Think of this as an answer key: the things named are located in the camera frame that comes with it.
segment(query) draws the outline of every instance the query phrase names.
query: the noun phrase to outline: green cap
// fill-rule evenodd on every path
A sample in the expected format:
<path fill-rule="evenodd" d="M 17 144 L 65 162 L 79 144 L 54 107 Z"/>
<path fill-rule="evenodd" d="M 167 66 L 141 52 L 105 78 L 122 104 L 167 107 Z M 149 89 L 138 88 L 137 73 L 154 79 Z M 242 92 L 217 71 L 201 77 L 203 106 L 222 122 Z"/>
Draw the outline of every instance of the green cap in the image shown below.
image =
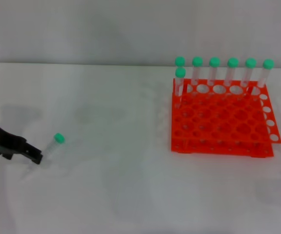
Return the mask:
<path fill-rule="evenodd" d="M 230 59 L 228 60 L 228 63 L 227 63 L 227 65 L 228 65 L 229 67 L 232 67 L 232 68 L 238 67 L 238 64 L 239 64 L 239 61 L 238 61 L 237 58 L 230 58 Z"/>
<path fill-rule="evenodd" d="M 257 65 L 257 61 L 254 58 L 248 58 L 246 60 L 246 67 L 248 68 L 255 68 Z"/>
<path fill-rule="evenodd" d="M 56 133 L 54 135 L 54 139 L 59 144 L 63 144 L 65 142 L 64 136 L 62 134 L 60 134 L 60 133 Z"/>
<path fill-rule="evenodd" d="M 175 59 L 175 66 L 183 67 L 185 65 L 185 58 L 184 57 L 177 57 Z"/>
<path fill-rule="evenodd" d="M 194 57 L 193 58 L 193 65 L 194 67 L 201 67 L 203 63 L 203 60 L 201 57 Z"/>
<path fill-rule="evenodd" d="M 271 70 L 275 66 L 275 63 L 271 59 L 266 59 L 263 63 L 263 67 L 267 70 Z"/>
<path fill-rule="evenodd" d="M 220 59 L 218 57 L 213 57 L 210 59 L 209 64 L 211 67 L 218 67 L 220 65 Z"/>
<path fill-rule="evenodd" d="M 175 76 L 178 78 L 184 78 L 186 75 L 186 70 L 183 67 L 179 67 L 175 71 Z"/>

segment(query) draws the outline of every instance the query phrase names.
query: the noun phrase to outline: rack hole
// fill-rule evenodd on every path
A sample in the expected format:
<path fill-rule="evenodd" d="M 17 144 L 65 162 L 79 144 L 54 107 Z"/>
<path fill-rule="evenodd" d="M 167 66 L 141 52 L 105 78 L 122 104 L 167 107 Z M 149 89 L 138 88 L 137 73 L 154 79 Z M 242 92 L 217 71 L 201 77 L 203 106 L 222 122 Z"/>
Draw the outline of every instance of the rack hole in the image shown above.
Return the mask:
<path fill-rule="evenodd" d="M 243 93 L 243 90 L 240 86 L 238 85 L 233 85 L 229 88 L 229 91 L 232 93 L 232 94 L 236 94 L 236 95 L 240 95 Z"/>
<path fill-rule="evenodd" d="M 199 117 L 201 118 L 209 118 L 211 116 L 211 112 L 208 109 L 200 110 Z"/>
<path fill-rule="evenodd" d="M 213 87 L 213 92 L 216 94 L 224 94 L 226 92 L 226 89 L 223 85 L 217 84 Z"/>
<path fill-rule="evenodd" d="M 269 137 L 272 141 L 278 141 L 279 138 L 276 134 L 271 134 L 270 137 Z"/>
<path fill-rule="evenodd" d="M 180 122 L 181 121 L 181 117 L 175 117 L 175 122 Z"/>
<path fill-rule="evenodd" d="M 204 132 L 210 132 L 212 130 L 212 125 L 210 123 L 202 123 L 199 129 Z"/>
<path fill-rule="evenodd" d="M 259 124 L 256 128 L 255 128 L 256 132 L 263 135 L 263 136 L 267 136 L 268 135 L 268 131 L 267 128 L 264 124 Z"/>
<path fill-rule="evenodd" d="M 267 95 L 261 94 L 261 95 L 260 95 L 260 98 L 261 98 L 262 100 L 267 100 Z"/>
<path fill-rule="evenodd" d="M 228 123 L 224 123 L 219 126 L 219 132 L 221 133 L 229 133 L 231 130 L 232 128 Z"/>
<path fill-rule="evenodd" d="M 251 139 L 257 140 L 259 139 L 259 136 L 257 134 L 251 134 Z"/>
<path fill-rule="evenodd" d="M 272 120 L 270 120 L 270 119 L 268 119 L 268 120 L 266 121 L 266 124 L 267 124 L 268 126 L 270 126 L 270 127 L 273 127 L 273 126 L 275 125 L 275 122 L 272 121 Z"/>
<path fill-rule="evenodd" d="M 184 117 L 184 118 L 189 118 L 191 117 L 192 115 L 194 114 L 194 112 L 190 109 L 185 109 L 182 111 L 181 115 Z"/>
<path fill-rule="evenodd" d="M 251 129 L 247 124 L 242 123 L 242 124 L 238 125 L 237 132 L 242 133 L 242 134 L 249 134 L 251 132 Z"/>
<path fill-rule="evenodd" d="M 243 110 L 238 110 L 235 114 L 235 118 L 239 120 L 245 120 L 248 118 L 248 114 Z"/>
<path fill-rule="evenodd" d="M 221 119 L 227 119 L 229 117 L 229 113 L 227 110 L 222 110 L 219 114 L 218 117 Z"/>
<path fill-rule="evenodd" d="M 193 124 L 191 124 L 191 123 L 184 123 L 184 124 L 182 125 L 182 129 L 183 129 L 184 131 L 186 131 L 186 132 L 191 131 L 193 128 L 194 128 L 194 126 L 193 126 Z"/>
<path fill-rule="evenodd" d="M 258 99 L 251 100 L 250 105 L 254 108 L 260 108 L 261 107 L 261 103 Z"/>
<path fill-rule="evenodd" d="M 256 111 L 253 115 L 253 118 L 255 118 L 258 121 L 263 121 L 264 120 L 264 116 L 263 116 L 263 112 L 262 111 Z"/>
<path fill-rule="evenodd" d="M 238 107 L 243 107 L 243 106 L 245 106 L 245 101 L 243 101 L 243 100 L 238 100 L 238 101 L 235 101 L 234 103 L 233 103 L 233 105 L 234 106 L 238 106 Z"/>
<path fill-rule="evenodd" d="M 205 84 L 200 84 L 197 86 L 197 91 L 201 94 L 206 94 L 209 92 L 209 87 Z"/>
<path fill-rule="evenodd" d="M 268 106 L 264 106 L 263 107 L 263 111 L 266 113 L 270 113 L 271 112 L 271 108 L 269 108 Z"/>
<path fill-rule="evenodd" d="M 252 111 L 252 108 L 250 106 L 245 107 L 246 111 Z"/>

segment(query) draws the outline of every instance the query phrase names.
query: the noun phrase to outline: test tube rack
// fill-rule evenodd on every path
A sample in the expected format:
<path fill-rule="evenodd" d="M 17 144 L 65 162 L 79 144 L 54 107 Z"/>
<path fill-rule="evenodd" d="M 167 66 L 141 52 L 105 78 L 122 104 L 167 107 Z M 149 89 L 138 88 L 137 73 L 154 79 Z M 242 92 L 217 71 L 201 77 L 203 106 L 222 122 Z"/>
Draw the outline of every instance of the test tube rack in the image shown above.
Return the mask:
<path fill-rule="evenodd" d="M 281 143 L 281 137 L 266 85 L 257 88 L 257 82 L 250 81 L 243 88 L 233 80 L 225 87 L 224 80 L 215 80 L 214 86 L 207 86 L 207 80 L 200 79 L 198 86 L 191 86 L 190 82 L 184 79 L 178 97 L 173 80 L 173 152 L 274 156 L 272 143 Z"/>

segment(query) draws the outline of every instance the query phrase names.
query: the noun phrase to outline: plastic test tube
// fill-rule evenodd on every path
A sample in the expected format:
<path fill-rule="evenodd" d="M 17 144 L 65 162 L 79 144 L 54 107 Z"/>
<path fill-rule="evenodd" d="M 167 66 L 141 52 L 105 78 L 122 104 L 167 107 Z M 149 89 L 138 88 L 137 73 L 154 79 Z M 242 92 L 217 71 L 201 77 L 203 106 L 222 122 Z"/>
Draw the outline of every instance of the plastic test tube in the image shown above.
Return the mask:
<path fill-rule="evenodd" d="M 210 59 L 209 64 L 210 64 L 210 73 L 209 73 L 207 85 L 213 86 L 215 78 L 217 76 L 217 69 L 218 66 L 220 65 L 220 59 L 218 57 L 213 57 Z"/>
<path fill-rule="evenodd" d="M 183 67 L 184 65 L 185 65 L 185 58 L 184 57 L 176 57 L 175 66 Z"/>
<path fill-rule="evenodd" d="M 254 58 L 248 58 L 246 60 L 246 70 L 245 70 L 244 75 L 242 77 L 242 80 L 240 82 L 241 87 L 247 87 L 248 86 L 253 68 L 255 68 L 256 65 L 257 65 L 257 61 Z"/>
<path fill-rule="evenodd" d="M 235 74 L 235 69 L 238 67 L 239 61 L 237 58 L 230 58 L 227 63 L 227 72 L 226 72 L 226 77 L 224 80 L 224 85 L 225 86 L 230 86 L 232 83 L 232 80 L 234 79 L 234 74 Z"/>
<path fill-rule="evenodd" d="M 191 77 L 191 85 L 198 85 L 200 67 L 202 67 L 203 60 L 201 57 L 194 57 L 193 59 L 193 75 Z"/>
<path fill-rule="evenodd" d="M 260 76 L 260 79 L 258 81 L 258 84 L 257 86 L 259 88 L 263 88 L 265 83 L 266 83 L 266 80 L 268 78 L 268 75 L 270 73 L 270 71 L 272 70 L 272 68 L 274 67 L 274 61 L 271 60 L 271 59 L 266 59 L 263 63 L 263 70 L 262 70 L 262 73 L 261 73 L 261 76 Z"/>
<path fill-rule="evenodd" d="M 184 77 L 186 75 L 186 70 L 183 67 L 179 67 L 175 71 L 175 95 L 181 96 L 183 93 Z"/>

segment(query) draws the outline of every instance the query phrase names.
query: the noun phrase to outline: clear tube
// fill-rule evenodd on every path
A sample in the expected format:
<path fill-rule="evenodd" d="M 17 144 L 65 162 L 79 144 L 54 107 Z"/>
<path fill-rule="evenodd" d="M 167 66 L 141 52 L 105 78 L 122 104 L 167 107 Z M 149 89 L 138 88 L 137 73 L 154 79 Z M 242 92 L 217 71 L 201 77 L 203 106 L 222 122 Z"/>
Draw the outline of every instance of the clear tube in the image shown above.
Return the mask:
<path fill-rule="evenodd" d="M 271 70 L 263 68 L 257 86 L 263 88 Z"/>
<path fill-rule="evenodd" d="M 184 78 L 175 78 L 175 95 L 181 96 L 183 93 L 183 87 L 184 87 Z"/>
<path fill-rule="evenodd" d="M 242 80 L 240 82 L 240 86 L 241 87 L 247 87 L 248 83 L 250 81 L 251 78 L 251 74 L 252 74 L 253 69 L 252 68 L 246 68 L 244 75 L 242 77 Z"/>
<path fill-rule="evenodd" d="M 226 77 L 224 80 L 225 86 L 230 86 L 232 80 L 234 79 L 235 69 L 232 67 L 227 68 Z"/>
<path fill-rule="evenodd" d="M 217 70 L 218 70 L 217 67 L 210 67 L 210 73 L 209 73 L 207 85 L 209 85 L 209 86 L 214 85 L 214 81 L 215 81 L 215 78 L 217 76 Z"/>
<path fill-rule="evenodd" d="M 194 70 L 193 70 L 193 75 L 191 77 L 191 84 L 192 85 L 198 85 L 200 67 L 194 67 L 193 69 Z"/>

